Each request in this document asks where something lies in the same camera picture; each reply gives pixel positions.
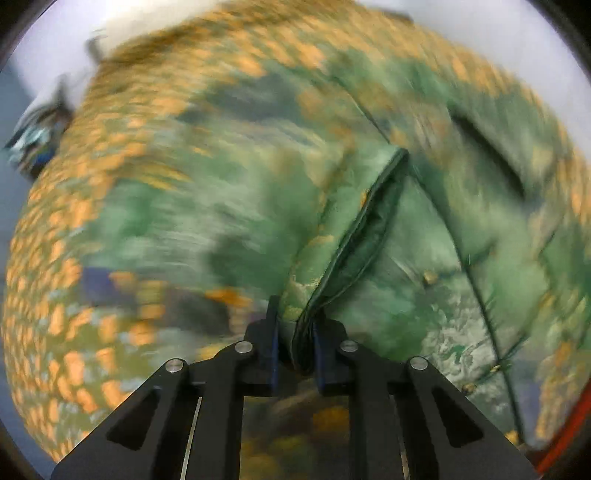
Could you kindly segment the blue-grey curtain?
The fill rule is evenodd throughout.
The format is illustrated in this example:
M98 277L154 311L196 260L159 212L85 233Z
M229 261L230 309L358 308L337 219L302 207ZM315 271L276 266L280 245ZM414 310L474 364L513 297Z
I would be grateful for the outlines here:
M15 127L31 103L31 97L14 69L6 64L1 70L1 148L12 138ZM1 152L1 293L4 293L10 241L21 210L27 200L30 181L18 173Z

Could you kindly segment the orange floral green quilt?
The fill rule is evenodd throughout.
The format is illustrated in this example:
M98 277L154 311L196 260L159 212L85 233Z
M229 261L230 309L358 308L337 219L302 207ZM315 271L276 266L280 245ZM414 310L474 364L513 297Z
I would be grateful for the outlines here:
M73 479L586 479L590 167L523 81L356 1L98 43L11 239L12 401Z

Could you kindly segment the green landscape print jacket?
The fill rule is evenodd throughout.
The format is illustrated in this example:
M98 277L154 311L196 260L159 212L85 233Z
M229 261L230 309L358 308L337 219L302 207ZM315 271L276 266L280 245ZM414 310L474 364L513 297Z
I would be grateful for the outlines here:
M152 74L120 111L116 179L81 295L105 406L168 356L207 358L270 297L287 361L322 314L379 354L422 354L511 439L544 448L590 376L587 174L531 90L479 58L346 49L201 82Z

